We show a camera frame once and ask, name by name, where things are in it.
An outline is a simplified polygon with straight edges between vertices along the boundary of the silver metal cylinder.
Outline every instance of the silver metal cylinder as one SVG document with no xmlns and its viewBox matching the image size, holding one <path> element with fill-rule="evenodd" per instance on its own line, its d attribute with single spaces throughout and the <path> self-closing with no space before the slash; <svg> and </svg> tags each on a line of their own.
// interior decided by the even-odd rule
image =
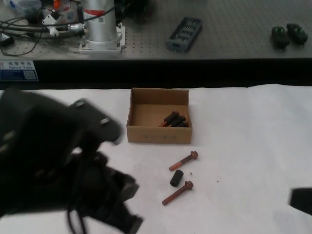
<svg viewBox="0 0 312 234">
<path fill-rule="evenodd" d="M 82 0 L 84 19 L 98 16 L 114 7 L 114 0 Z M 118 40 L 115 10 L 107 15 L 85 22 L 86 40 L 94 44 L 107 44 Z"/>
<path fill-rule="evenodd" d="M 84 30 L 84 25 L 82 23 L 76 23 L 76 24 L 69 24 L 68 25 L 68 31 L 71 32 L 82 32 Z"/>
</svg>

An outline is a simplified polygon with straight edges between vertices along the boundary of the cardboard box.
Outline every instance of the cardboard box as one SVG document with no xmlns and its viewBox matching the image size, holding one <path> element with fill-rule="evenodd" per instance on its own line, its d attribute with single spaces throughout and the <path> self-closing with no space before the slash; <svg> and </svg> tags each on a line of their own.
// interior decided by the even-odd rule
<svg viewBox="0 0 312 234">
<path fill-rule="evenodd" d="M 127 122 L 128 142 L 190 144 L 192 122 L 189 91 L 177 89 L 133 88 Z M 188 128 L 158 127 L 172 111 L 185 116 Z"/>
</svg>

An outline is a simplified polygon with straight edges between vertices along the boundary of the silver connector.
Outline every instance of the silver connector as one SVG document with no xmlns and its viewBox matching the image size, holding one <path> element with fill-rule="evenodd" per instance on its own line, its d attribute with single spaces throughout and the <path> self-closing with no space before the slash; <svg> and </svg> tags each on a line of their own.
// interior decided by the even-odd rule
<svg viewBox="0 0 312 234">
<path fill-rule="evenodd" d="M 67 27 L 68 27 L 68 31 L 75 32 L 75 33 L 82 32 L 85 29 L 85 26 L 82 23 L 69 24 Z"/>
</svg>

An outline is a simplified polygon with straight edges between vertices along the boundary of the rusty bolt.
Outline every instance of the rusty bolt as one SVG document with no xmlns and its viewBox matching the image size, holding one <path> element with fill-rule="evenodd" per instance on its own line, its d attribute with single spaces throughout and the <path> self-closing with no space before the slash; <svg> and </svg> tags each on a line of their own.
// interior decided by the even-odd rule
<svg viewBox="0 0 312 234">
<path fill-rule="evenodd" d="M 191 154 L 189 156 L 182 159 L 180 162 L 177 162 L 175 165 L 172 165 L 171 167 L 169 167 L 169 170 L 173 171 L 179 168 L 180 166 L 182 166 L 184 163 L 190 161 L 191 159 L 197 159 L 197 157 L 198 157 L 198 153 L 196 151 L 191 151 Z"/>
<path fill-rule="evenodd" d="M 167 197 L 165 200 L 162 201 L 162 204 L 165 206 L 169 202 L 176 199 L 178 196 L 180 196 L 182 193 L 184 193 L 186 190 L 192 190 L 192 187 L 194 187 L 194 184 L 191 181 L 186 181 L 185 185 L 180 188 L 179 190 L 175 191 L 172 195 Z"/>
</svg>

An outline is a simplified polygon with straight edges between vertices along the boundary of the metal mount base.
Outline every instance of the metal mount base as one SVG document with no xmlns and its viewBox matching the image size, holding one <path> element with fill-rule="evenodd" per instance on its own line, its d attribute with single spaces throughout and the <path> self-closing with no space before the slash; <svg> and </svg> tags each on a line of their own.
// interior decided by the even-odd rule
<svg viewBox="0 0 312 234">
<path fill-rule="evenodd" d="M 125 47 L 126 29 L 124 26 L 116 27 L 117 33 L 120 35 L 120 40 L 112 41 L 111 43 L 94 43 L 83 39 L 79 46 L 80 53 L 121 53 Z"/>
</svg>

